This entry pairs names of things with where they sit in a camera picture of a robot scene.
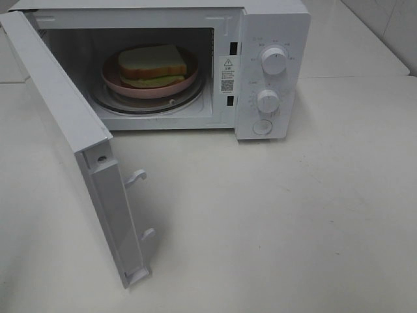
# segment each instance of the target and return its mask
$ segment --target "timer knob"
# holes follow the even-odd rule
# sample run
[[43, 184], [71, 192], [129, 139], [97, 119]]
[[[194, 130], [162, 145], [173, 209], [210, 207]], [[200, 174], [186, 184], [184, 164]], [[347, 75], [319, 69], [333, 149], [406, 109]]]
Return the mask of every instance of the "timer knob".
[[262, 113], [274, 113], [280, 107], [280, 97], [273, 90], [262, 90], [257, 95], [257, 106]]
[[261, 59], [264, 72], [270, 75], [277, 75], [287, 67], [287, 52], [278, 46], [268, 47]]

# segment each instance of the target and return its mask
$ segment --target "plate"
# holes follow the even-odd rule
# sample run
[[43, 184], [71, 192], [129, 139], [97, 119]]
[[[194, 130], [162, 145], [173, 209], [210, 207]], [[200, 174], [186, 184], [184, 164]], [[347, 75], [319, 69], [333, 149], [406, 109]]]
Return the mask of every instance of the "plate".
[[[126, 50], [134, 48], [140, 48], [140, 46], [128, 48]], [[113, 54], [111, 57], [109, 57], [103, 64], [102, 78], [104, 80], [104, 83], [114, 92], [130, 98], [156, 99], [175, 95], [176, 93], [179, 93], [191, 86], [191, 84], [193, 84], [198, 75], [197, 58], [191, 52], [185, 50], [184, 48], [177, 47], [177, 49], [181, 54], [181, 57], [184, 60], [184, 62], [187, 64], [188, 72], [185, 75], [185, 80], [183, 80], [182, 82], [158, 88], [139, 89], [134, 87], [126, 87], [126, 85], [123, 85], [122, 81], [120, 80], [117, 57], [121, 52], [117, 52]]]

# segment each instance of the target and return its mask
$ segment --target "white microwave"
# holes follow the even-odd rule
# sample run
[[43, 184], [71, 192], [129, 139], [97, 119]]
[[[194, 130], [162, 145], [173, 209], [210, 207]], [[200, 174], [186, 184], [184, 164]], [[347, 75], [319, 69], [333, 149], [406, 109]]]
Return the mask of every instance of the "white microwave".
[[[77, 166], [123, 286], [149, 274], [110, 130], [233, 128], [237, 139], [284, 138], [309, 29], [299, 0], [20, 0], [0, 15], [34, 103]], [[132, 99], [104, 84], [109, 56], [174, 44], [198, 77], [170, 97]]]

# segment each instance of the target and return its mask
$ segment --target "warning label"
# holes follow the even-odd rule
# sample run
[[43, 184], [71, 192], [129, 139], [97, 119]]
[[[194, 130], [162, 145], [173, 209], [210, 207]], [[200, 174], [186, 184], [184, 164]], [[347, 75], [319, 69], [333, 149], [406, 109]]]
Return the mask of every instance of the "warning label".
[[219, 91], [225, 95], [237, 93], [237, 72], [239, 69], [239, 58], [237, 55], [219, 57]]

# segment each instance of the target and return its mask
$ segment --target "open microwave door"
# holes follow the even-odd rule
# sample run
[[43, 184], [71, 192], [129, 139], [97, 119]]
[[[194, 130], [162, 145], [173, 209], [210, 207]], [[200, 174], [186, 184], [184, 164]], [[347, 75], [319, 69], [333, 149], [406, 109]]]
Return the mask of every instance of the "open microwave door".
[[41, 103], [56, 126], [54, 137], [64, 138], [76, 159], [96, 209], [111, 254], [127, 288], [146, 277], [149, 270], [141, 253], [141, 241], [153, 233], [138, 236], [125, 187], [138, 178], [139, 170], [125, 181], [114, 157], [108, 129], [83, 98], [66, 72], [21, 12], [0, 14], [1, 32], [8, 37], [26, 84], [35, 102]]

